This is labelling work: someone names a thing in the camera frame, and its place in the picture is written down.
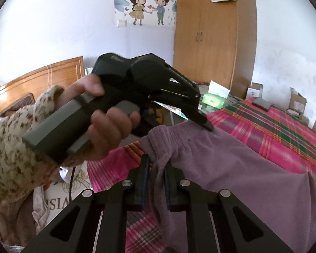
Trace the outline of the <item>person's left hand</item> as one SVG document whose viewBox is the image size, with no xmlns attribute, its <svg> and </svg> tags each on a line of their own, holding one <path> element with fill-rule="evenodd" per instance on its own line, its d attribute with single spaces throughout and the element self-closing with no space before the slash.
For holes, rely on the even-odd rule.
<svg viewBox="0 0 316 253">
<path fill-rule="evenodd" d="M 104 89 L 98 76 L 95 74 L 84 76 L 62 93 L 56 94 L 55 110 L 60 109 L 75 96 L 85 92 L 93 96 L 102 96 L 104 94 Z M 121 141 L 127 138 L 139 123 L 140 114 L 136 111 L 127 115 L 116 107 L 110 108 L 107 113 L 96 110 L 91 116 L 91 124 L 87 129 L 87 135 L 91 144 L 77 154 L 69 156 L 64 162 L 64 166 L 77 166 L 86 160 L 102 160 L 111 150 L 119 147 Z"/>
</svg>

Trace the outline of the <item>speckled knit sleeve forearm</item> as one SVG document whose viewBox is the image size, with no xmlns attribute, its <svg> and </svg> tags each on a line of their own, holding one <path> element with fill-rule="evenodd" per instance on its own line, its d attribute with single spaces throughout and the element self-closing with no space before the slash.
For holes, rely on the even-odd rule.
<svg viewBox="0 0 316 253">
<path fill-rule="evenodd" d="M 79 82 L 67 89 L 54 86 L 42 93 L 35 104 L 0 119 L 0 211 L 46 184 L 59 170 L 53 160 L 29 149 L 22 136 L 84 90 Z"/>
</svg>

